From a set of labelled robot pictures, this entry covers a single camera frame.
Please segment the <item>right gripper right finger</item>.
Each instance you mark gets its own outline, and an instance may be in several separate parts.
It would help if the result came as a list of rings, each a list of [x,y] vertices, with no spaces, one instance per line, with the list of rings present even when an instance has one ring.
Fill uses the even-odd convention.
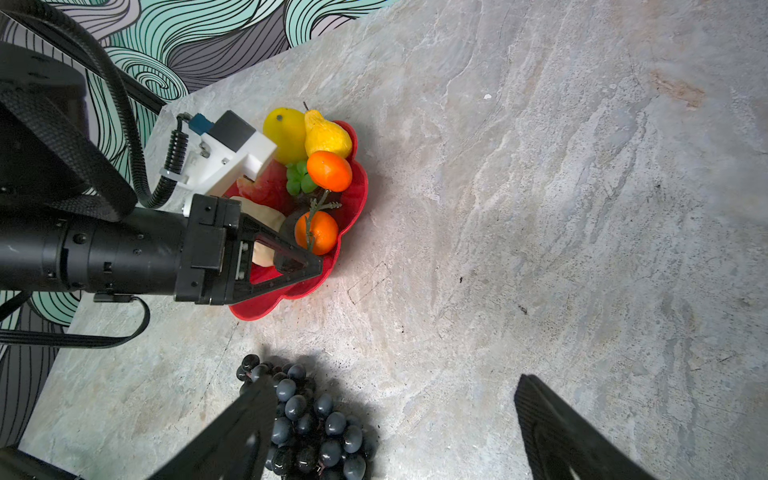
[[[533,479],[653,479],[537,376],[520,376],[514,404]]]

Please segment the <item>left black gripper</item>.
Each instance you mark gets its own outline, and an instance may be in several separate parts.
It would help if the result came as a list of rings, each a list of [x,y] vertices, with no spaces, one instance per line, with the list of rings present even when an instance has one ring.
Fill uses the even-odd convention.
[[[254,246],[274,251],[276,269],[250,272]],[[324,281],[323,260],[247,214],[236,200],[192,198],[177,270],[174,299],[198,305],[256,302],[308,296]]]

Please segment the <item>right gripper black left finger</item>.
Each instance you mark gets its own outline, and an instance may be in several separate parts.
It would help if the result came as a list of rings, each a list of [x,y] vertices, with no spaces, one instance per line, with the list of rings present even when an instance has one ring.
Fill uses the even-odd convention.
[[[153,479],[259,479],[271,444],[277,396],[272,378],[262,377]]]

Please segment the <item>small orange fake tangerine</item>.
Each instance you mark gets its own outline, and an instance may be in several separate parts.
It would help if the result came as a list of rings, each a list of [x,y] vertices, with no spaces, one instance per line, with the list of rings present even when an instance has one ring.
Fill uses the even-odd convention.
[[[336,220],[324,211],[316,212],[311,219],[310,229],[307,229],[309,214],[305,213],[296,222],[294,227],[294,239],[296,243],[307,248],[307,232],[310,232],[312,241],[312,253],[322,256],[333,250],[337,244],[339,227]]]

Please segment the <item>dark fake grape bunch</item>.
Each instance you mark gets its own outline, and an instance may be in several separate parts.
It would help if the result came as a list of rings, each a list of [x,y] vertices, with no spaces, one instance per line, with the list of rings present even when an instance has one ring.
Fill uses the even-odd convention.
[[[236,377],[245,392],[268,378],[277,396],[265,469],[281,479],[366,479],[375,437],[360,418],[344,412],[335,398],[317,391],[300,363],[244,356]]]

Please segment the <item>dark maroon fake fruit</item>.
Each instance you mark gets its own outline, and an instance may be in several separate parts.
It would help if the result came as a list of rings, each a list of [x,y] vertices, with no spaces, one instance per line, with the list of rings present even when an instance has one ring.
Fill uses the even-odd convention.
[[[318,188],[307,169],[307,161],[299,161],[286,167],[286,190],[293,196],[311,194]]]

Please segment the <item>red fake apple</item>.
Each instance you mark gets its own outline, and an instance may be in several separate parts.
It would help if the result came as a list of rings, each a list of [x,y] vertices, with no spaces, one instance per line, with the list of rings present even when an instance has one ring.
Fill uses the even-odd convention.
[[[294,209],[294,201],[286,184],[286,167],[276,160],[271,161],[257,179],[249,180],[242,176],[236,182],[240,197],[288,216]]]

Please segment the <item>large yellow fake lemon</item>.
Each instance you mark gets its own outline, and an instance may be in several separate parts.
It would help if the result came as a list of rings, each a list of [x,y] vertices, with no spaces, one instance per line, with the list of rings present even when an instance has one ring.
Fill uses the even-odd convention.
[[[263,123],[263,134],[276,146],[276,160],[291,165],[308,158],[305,149],[304,114],[291,108],[277,108]]]

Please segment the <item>small yellow fake lemon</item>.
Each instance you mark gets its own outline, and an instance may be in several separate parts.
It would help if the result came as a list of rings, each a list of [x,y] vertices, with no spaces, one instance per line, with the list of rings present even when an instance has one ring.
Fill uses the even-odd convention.
[[[304,114],[305,150],[308,156],[320,151],[347,158],[353,150],[349,133],[339,124],[329,121],[318,110]]]

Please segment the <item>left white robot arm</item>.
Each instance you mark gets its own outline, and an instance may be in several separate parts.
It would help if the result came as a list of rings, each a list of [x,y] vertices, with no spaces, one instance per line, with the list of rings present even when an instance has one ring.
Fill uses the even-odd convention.
[[[3,289],[231,305],[321,274],[319,257],[238,201],[197,194],[188,214],[139,207],[86,136],[85,94],[73,67],[2,44]]]

